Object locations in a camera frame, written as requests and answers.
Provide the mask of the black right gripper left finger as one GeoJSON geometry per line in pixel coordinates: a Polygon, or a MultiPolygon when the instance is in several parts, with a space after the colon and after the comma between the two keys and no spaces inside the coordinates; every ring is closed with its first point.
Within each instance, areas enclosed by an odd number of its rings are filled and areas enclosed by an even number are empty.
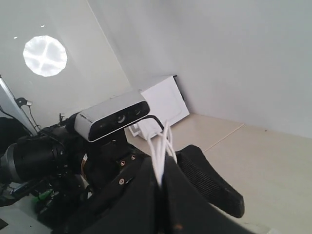
{"type": "Polygon", "coordinates": [[[156,234],[155,190],[152,162],[145,158],[118,200],[101,191],[75,213],[63,233],[156,234]]]}

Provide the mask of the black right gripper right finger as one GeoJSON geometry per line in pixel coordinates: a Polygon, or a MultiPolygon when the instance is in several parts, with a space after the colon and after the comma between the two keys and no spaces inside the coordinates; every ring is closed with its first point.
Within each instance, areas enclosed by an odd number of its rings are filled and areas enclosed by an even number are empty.
{"type": "Polygon", "coordinates": [[[254,234],[209,204],[191,185],[172,157],[164,163],[167,234],[254,234]]]}

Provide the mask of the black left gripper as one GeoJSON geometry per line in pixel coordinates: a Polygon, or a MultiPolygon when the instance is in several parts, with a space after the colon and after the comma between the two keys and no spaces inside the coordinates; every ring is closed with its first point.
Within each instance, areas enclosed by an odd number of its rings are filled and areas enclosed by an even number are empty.
{"type": "Polygon", "coordinates": [[[148,156],[127,141],[120,129],[93,143],[73,123],[39,132],[41,166],[53,192],[38,199],[38,219],[98,219],[123,195],[148,156]]]}

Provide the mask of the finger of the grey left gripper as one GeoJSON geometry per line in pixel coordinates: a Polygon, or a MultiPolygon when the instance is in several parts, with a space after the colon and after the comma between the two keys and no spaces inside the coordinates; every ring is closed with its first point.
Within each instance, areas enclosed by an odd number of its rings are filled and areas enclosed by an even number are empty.
{"type": "Polygon", "coordinates": [[[244,215],[243,196],[217,173],[199,147],[188,145],[175,154],[184,175],[210,204],[235,218],[244,215]]]}

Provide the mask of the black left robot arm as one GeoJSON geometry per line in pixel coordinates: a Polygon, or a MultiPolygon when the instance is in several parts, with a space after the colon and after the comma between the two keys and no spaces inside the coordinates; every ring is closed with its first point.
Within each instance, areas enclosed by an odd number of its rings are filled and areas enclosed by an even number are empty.
{"type": "MultiPolygon", "coordinates": [[[[3,199],[8,206],[31,193],[41,180],[48,178],[52,188],[77,198],[78,186],[70,188],[65,180],[82,175],[93,192],[90,202],[80,201],[74,208],[85,207],[98,215],[111,210],[125,190],[112,184],[127,163],[143,160],[146,154],[126,138],[127,122],[100,120],[84,134],[75,117],[61,125],[45,128],[37,136],[23,136],[9,146],[2,146],[1,183],[20,183],[19,192],[3,199]]],[[[205,159],[201,149],[189,145],[175,152],[177,163],[189,182],[210,203],[229,215],[244,215],[243,196],[229,185],[205,159]]]]}

